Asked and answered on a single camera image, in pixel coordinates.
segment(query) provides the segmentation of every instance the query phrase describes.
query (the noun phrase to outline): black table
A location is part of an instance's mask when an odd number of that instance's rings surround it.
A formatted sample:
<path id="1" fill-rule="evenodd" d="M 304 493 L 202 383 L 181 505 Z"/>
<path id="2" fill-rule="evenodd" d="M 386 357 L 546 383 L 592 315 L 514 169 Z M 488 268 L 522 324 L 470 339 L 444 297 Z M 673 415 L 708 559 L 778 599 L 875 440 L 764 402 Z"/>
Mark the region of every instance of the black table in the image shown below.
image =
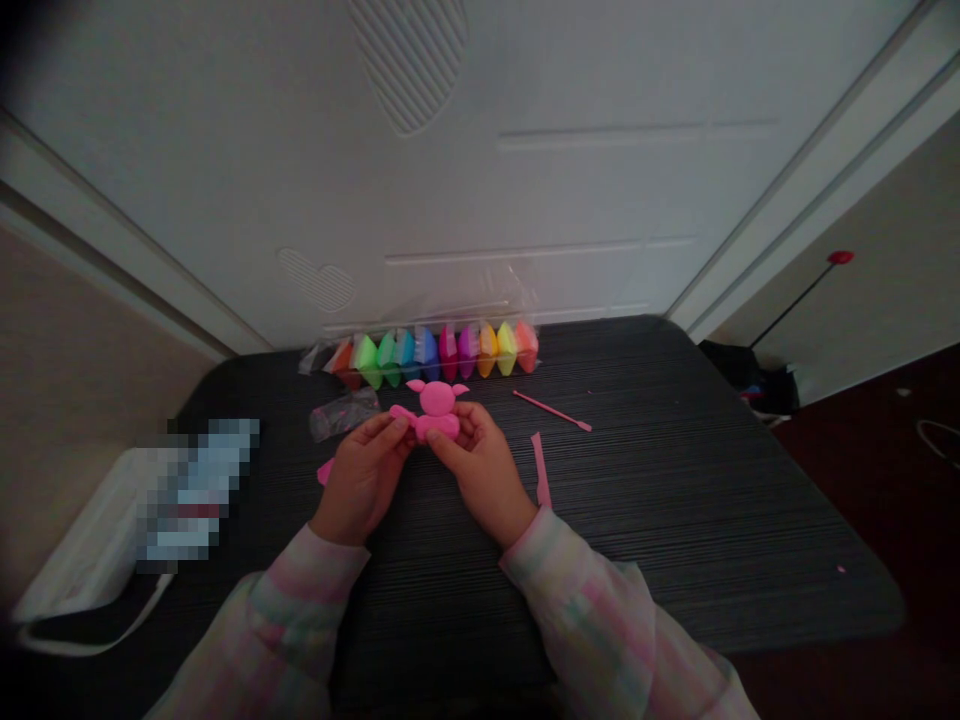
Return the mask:
<path id="1" fill-rule="evenodd" d="M 609 558 L 637 561 L 654 599 L 694 638 L 729 654 L 899 626 L 903 603 L 885 568 L 677 327 L 650 316 L 548 326 L 540 356 L 533 375 L 474 377 L 464 399 L 483 403 L 503 428 L 531 497 L 530 436 L 541 432 L 555 512 Z M 307 417 L 341 387 L 326 375 L 298 375 L 298 358 L 228 361 L 180 415 L 185 425 L 262 421 L 259 457 L 211 559 L 182 567 L 153 616 L 116 649 L 84 660 L 30 658 L 61 692 L 82 698 L 83 714 L 141 715 L 240 577 L 266 568 L 314 512 L 316 470 L 340 438 L 315 444 Z M 384 408 L 417 407 L 402 387 L 379 397 Z M 336 706 L 553 679 L 523 598 L 497 568 L 497 548 L 429 450 L 411 456 L 369 547 L 337 647 Z M 113 606 L 48 621 L 43 634 L 109 639 L 152 584 L 135 578 Z"/>

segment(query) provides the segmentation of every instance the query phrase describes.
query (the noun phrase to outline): pastel plaid sleeve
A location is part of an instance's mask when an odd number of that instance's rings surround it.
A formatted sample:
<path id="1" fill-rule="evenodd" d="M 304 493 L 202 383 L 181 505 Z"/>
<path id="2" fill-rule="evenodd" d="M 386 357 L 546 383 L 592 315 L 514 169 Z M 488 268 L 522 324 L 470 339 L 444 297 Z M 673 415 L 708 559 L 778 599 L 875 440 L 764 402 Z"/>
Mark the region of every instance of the pastel plaid sleeve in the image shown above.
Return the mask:
<path id="1" fill-rule="evenodd" d="M 147 717 L 329 717 L 337 628 L 369 559 L 304 527 L 240 581 Z"/>
<path id="2" fill-rule="evenodd" d="M 755 718 L 736 671 L 547 508 L 500 561 L 578 718 Z"/>

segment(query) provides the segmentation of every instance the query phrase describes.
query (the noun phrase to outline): red knob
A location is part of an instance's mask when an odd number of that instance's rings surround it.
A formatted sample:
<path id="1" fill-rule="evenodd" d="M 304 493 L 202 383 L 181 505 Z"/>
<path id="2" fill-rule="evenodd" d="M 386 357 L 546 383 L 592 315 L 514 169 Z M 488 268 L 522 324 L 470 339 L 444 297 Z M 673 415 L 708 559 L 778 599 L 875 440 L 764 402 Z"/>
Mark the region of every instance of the red knob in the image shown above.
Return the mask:
<path id="1" fill-rule="evenodd" d="M 853 260 L 853 253 L 849 250 L 837 250 L 830 253 L 830 257 L 827 258 L 827 262 L 831 265 L 846 265 L 851 260 Z"/>

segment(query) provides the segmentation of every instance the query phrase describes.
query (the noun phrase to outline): child's hand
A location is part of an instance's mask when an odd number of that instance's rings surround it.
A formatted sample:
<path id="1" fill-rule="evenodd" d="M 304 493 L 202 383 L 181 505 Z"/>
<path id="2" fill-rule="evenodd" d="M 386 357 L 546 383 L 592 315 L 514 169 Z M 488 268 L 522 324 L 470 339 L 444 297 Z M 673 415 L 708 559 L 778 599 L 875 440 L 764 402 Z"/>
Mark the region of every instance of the child's hand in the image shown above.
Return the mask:
<path id="1" fill-rule="evenodd" d="M 427 441 L 456 475 L 470 514 L 506 550 L 533 522 L 537 508 L 520 484 L 507 439 L 490 413 L 477 403 L 457 403 L 453 412 L 460 418 L 456 441 L 437 430 L 427 433 Z"/>
<path id="2" fill-rule="evenodd" d="M 388 413 L 350 433 L 337 449 L 320 507 L 309 522 L 314 534 L 338 545 L 363 545 L 386 515 L 415 445 L 410 422 Z"/>

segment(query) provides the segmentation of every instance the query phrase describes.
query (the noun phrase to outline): door panel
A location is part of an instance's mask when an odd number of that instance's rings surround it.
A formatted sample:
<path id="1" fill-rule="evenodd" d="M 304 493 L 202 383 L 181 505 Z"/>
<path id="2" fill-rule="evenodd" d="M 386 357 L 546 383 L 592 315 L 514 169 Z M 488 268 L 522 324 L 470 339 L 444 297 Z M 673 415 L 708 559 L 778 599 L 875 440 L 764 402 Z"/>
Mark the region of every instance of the door panel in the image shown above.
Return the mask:
<path id="1" fill-rule="evenodd" d="M 11 110 L 277 347 L 489 267 L 547 320 L 663 312 L 912 6 L 96 0 Z"/>

